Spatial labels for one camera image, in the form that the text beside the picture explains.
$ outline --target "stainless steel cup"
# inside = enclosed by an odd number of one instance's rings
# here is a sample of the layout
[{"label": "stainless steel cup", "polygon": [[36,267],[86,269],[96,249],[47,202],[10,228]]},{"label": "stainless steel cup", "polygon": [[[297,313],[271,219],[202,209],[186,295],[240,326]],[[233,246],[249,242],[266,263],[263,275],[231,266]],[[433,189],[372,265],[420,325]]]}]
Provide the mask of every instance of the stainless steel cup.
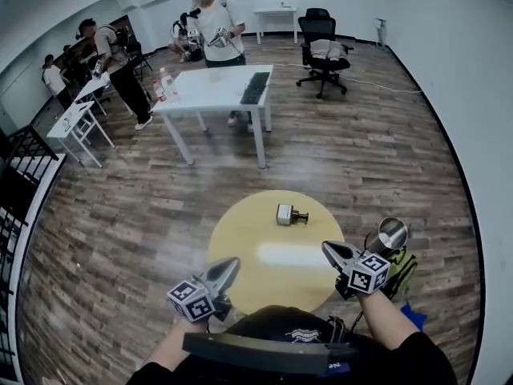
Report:
[{"label": "stainless steel cup", "polygon": [[395,217],[385,218],[376,231],[366,237],[365,248],[381,256],[402,248],[408,240],[408,228],[404,222]]}]

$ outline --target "keyboard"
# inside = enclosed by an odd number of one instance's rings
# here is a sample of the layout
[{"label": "keyboard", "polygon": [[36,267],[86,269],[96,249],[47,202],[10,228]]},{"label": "keyboard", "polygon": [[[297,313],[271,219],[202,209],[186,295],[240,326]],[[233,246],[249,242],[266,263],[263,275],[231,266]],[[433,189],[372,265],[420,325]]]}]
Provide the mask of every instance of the keyboard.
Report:
[{"label": "keyboard", "polygon": [[267,80],[271,73],[255,73],[246,87],[240,104],[258,104],[260,97],[267,86]]}]

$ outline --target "round table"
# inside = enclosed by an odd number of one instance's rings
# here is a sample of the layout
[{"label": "round table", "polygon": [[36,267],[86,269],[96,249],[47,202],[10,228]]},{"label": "round table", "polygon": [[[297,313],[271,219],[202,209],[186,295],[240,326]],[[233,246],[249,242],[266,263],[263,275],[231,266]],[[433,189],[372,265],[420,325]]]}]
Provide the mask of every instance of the round table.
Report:
[{"label": "round table", "polygon": [[[278,225],[278,204],[309,213],[308,224]],[[223,215],[210,240],[208,260],[241,259],[228,296],[244,313],[268,305],[310,312],[331,295],[338,275],[321,251],[326,240],[344,241],[344,237],[337,221],[319,202],[298,192],[259,192]]]}]

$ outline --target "plastic bottle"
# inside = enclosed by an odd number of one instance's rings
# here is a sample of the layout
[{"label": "plastic bottle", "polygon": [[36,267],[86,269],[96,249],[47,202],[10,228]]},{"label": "plastic bottle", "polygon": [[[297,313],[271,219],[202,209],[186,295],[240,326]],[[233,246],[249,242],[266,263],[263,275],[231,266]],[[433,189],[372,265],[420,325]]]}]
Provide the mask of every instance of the plastic bottle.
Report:
[{"label": "plastic bottle", "polygon": [[162,84],[160,84],[157,80],[153,80],[153,91],[155,92],[155,95],[159,101],[166,101],[168,99]]},{"label": "plastic bottle", "polygon": [[168,98],[178,95],[178,91],[175,87],[175,80],[169,75],[164,67],[160,69],[160,82],[162,83],[162,87],[164,88],[164,91],[166,91],[166,96]]}]

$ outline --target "metal railing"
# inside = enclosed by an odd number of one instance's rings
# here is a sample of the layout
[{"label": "metal railing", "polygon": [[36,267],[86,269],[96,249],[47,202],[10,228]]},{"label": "metal railing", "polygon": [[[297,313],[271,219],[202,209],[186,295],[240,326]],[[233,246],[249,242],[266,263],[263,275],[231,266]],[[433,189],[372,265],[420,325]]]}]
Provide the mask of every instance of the metal railing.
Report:
[{"label": "metal railing", "polygon": [[31,126],[7,139],[0,144],[0,379],[22,382],[14,368],[17,347],[9,339],[9,296],[14,295],[10,287],[18,287],[10,280],[12,264],[20,234],[28,226],[30,204],[58,157]]}]

